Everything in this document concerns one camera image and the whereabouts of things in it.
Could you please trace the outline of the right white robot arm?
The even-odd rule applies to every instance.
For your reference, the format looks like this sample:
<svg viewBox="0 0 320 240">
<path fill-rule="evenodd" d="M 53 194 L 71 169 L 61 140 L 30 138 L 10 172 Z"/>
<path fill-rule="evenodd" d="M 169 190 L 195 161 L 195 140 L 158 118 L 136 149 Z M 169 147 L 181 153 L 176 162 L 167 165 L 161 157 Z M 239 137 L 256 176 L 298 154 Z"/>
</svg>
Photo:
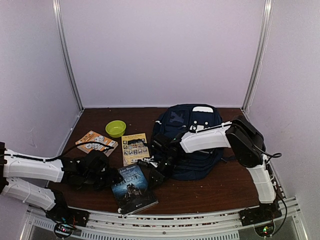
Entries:
<svg viewBox="0 0 320 240">
<path fill-rule="evenodd" d="M 230 148 L 238 163 L 249 171 L 256 187 L 260 204 L 256 210 L 258 219 L 266 221 L 276 212 L 276 183 L 268 165 L 272 158 L 280 158 L 282 153 L 267 153 L 264 137 L 244 116 L 213 127 L 194 126 L 173 138 L 159 133 L 153 138 L 151 146 L 162 153 L 162 159 L 149 174 L 148 186 L 151 189 L 160 186 L 172 175 L 182 155 Z"/>
</svg>

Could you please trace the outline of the orange comic paperback book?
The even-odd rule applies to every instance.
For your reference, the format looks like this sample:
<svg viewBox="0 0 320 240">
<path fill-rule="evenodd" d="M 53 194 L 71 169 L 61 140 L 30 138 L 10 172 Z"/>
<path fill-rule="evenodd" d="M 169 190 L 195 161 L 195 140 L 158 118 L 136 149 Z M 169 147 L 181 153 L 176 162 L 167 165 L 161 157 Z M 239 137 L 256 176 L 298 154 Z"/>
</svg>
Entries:
<svg viewBox="0 0 320 240">
<path fill-rule="evenodd" d="M 119 144 L 115 140 L 91 130 L 76 141 L 75 145 L 87 154 L 92 150 L 97 150 L 109 157 Z"/>
</svg>

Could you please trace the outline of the dark Wuthering Heights book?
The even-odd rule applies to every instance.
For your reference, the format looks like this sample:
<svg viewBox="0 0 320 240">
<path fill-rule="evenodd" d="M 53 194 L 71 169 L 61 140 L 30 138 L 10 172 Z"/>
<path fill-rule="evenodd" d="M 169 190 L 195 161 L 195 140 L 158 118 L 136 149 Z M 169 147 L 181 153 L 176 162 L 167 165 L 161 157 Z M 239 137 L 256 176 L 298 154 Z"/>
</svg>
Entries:
<svg viewBox="0 0 320 240">
<path fill-rule="evenodd" d="M 138 165 L 124 166 L 118 172 L 122 181 L 112 185 L 111 190 L 120 215 L 133 215 L 158 204 L 156 195 L 148 188 L 148 181 Z"/>
</svg>

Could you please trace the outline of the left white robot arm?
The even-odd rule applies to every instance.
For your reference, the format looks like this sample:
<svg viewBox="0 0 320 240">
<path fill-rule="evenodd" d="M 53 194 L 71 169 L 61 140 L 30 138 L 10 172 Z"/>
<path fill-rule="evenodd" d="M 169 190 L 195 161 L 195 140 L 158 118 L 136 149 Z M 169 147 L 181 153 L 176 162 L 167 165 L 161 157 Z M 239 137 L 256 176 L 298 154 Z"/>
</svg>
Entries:
<svg viewBox="0 0 320 240">
<path fill-rule="evenodd" d="M 53 158 L 23 155 L 0 144 L 0 193 L 42 208 L 61 222 L 74 215 L 60 191 L 36 186 L 27 179 L 46 180 L 82 187 L 91 185 L 100 191 L 120 183 L 123 177 L 110 166 L 100 150 L 91 150 L 84 157 L 70 158 L 63 153 Z"/>
</svg>

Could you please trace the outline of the navy blue backpack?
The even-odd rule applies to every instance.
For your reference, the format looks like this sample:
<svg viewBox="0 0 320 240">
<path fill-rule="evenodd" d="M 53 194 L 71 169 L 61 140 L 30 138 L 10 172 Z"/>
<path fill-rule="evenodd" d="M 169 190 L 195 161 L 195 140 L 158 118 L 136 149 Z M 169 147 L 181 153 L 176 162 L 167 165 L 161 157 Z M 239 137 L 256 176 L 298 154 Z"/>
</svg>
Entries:
<svg viewBox="0 0 320 240">
<path fill-rule="evenodd" d="M 155 121 L 150 150 L 157 166 L 150 171 L 154 184 L 166 179 L 194 181 L 205 178 L 230 148 L 218 110 L 207 104 L 178 104 Z"/>
</svg>

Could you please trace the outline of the yellow paperback book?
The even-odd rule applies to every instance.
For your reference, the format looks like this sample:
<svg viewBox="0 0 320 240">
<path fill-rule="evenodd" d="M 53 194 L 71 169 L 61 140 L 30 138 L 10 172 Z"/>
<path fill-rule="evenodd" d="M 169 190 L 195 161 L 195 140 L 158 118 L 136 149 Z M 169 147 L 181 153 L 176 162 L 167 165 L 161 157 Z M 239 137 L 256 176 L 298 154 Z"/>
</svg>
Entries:
<svg viewBox="0 0 320 240">
<path fill-rule="evenodd" d="M 150 158 L 145 133 L 123 135 L 121 137 L 123 165 L 128 166 L 138 160 Z"/>
</svg>

